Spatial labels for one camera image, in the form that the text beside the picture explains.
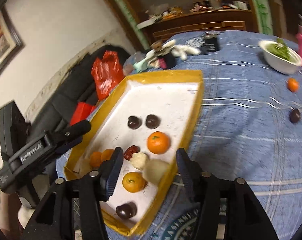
dark round fruit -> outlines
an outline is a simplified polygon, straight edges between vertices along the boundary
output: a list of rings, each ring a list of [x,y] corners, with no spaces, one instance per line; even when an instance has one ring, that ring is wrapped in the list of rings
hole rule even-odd
[[[291,123],[297,123],[301,119],[301,113],[299,109],[293,109],[290,113],[290,121]]]
[[[134,217],[137,213],[137,206],[130,202],[121,206],[117,206],[115,209],[116,214],[122,219],[129,219]]]
[[[160,119],[153,114],[149,114],[146,119],[146,126],[150,129],[155,129],[160,125]]]
[[[137,118],[136,116],[129,116],[128,118],[128,127],[135,130],[138,129],[141,126],[142,122],[139,118]]]

silver screw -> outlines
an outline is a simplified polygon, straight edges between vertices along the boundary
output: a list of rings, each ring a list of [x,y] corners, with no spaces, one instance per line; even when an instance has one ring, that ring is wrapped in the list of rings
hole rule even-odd
[[[211,177],[211,173],[209,173],[208,171],[204,171],[201,173],[203,177],[209,178]]]
[[[245,179],[237,178],[236,182],[239,183],[239,184],[244,184],[245,183]]]
[[[99,175],[99,172],[98,172],[98,171],[91,171],[91,172],[90,172],[90,176],[91,176],[91,177],[96,177],[97,175]]]
[[[55,184],[58,184],[58,185],[62,184],[63,182],[64,182],[64,178],[57,178],[55,180]]]

red date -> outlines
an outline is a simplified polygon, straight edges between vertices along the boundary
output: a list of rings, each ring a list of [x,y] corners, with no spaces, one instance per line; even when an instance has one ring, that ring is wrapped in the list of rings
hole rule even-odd
[[[129,161],[132,158],[132,155],[134,153],[138,153],[139,151],[139,147],[132,145],[124,152],[123,158]]]

white wall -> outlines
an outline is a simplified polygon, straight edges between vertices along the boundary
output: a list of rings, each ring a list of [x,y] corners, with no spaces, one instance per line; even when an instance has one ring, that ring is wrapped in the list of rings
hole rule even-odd
[[[6,8],[25,47],[0,75],[0,107],[14,99],[24,113],[59,68],[113,30],[134,51],[104,0],[8,0]]]

painting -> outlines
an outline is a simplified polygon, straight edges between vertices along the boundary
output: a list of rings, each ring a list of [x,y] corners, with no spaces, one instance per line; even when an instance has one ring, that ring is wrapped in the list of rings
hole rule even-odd
[[[0,11],[0,74],[3,68],[23,47],[6,10]]]

